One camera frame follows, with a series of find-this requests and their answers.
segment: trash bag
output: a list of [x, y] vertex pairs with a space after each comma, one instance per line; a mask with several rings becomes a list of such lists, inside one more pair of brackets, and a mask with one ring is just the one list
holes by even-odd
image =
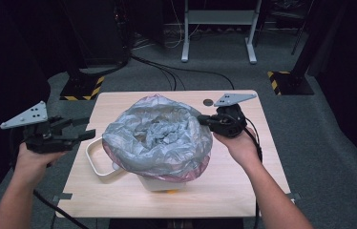
[[211, 132], [198, 115], [162, 95], [144, 97], [107, 127], [103, 148], [128, 172], [169, 182], [194, 180], [206, 169], [212, 148]]

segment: table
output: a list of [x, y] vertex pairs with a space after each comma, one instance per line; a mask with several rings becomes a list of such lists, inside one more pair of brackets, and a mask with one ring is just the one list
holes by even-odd
[[257, 58], [253, 48], [253, 36], [256, 30], [262, 0], [257, 0], [254, 10], [189, 10], [188, 0], [185, 0], [184, 9], [184, 44], [182, 48], [181, 61], [188, 61], [190, 49], [189, 24], [211, 24], [211, 25], [250, 25], [249, 36], [245, 43], [249, 55], [250, 64], [256, 64]]
[[[203, 105], [206, 98], [217, 101], [225, 93], [252, 94], [254, 91], [186, 91], [102, 93], [95, 103], [87, 130], [96, 129], [101, 137], [107, 126], [144, 96], [161, 94], [186, 103], [202, 114], [213, 115], [216, 107]], [[246, 117], [255, 124], [261, 139], [263, 164], [289, 193], [288, 183], [274, 141], [270, 134], [259, 97], [240, 103]], [[111, 178], [99, 178], [86, 157], [86, 147], [94, 140], [83, 141], [77, 151], [64, 193], [58, 206], [75, 218], [109, 219], [194, 219], [244, 218], [255, 216], [255, 196], [249, 179], [227, 148], [214, 139], [211, 159], [205, 172], [176, 192], [149, 192], [137, 175], [123, 172]], [[98, 147], [96, 167], [111, 170], [111, 160]]]

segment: hand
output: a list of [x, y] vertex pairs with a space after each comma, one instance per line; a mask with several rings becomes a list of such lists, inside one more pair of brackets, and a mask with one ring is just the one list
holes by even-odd
[[26, 188], [34, 189], [44, 177], [47, 165], [55, 164], [65, 154], [66, 152], [38, 154], [28, 150], [27, 145], [22, 143], [19, 148], [13, 180]]
[[[253, 136], [256, 136], [252, 129], [246, 128]], [[216, 133], [214, 133], [214, 137], [228, 148], [230, 155], [243, 169], [246, 169], [253, 163], [260, 163], [256, 146], [252, 138], [245, 131], [242, 131], [234, 138], [228, 138]]]

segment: person's right arm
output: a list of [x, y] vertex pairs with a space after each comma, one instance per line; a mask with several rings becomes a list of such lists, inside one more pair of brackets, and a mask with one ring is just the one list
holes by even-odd
[[230, 155], [248, 175], [266, 228], [313, 228], [304, 214], [265, 170], [252, 139], [245, 131], [235, 138], [217, 134], [214, 136], [228, 148]]

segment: triangular metal bracket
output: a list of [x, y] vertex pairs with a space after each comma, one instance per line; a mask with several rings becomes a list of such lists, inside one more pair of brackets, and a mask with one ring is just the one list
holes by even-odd
[[40, 123], [48, 120], [47, 105], [44, 101], [39, 102], [35, 106], [29, 108], [25, 112], [15, 116], [14, 118], [3, 122], [0, 128], [5, 130], [14, 127], [27, 126], [35, 123]]
[[224, 94], [215, 104], [215, 107], [231, 106], [245, 100], [257, 97], [256, 94]]

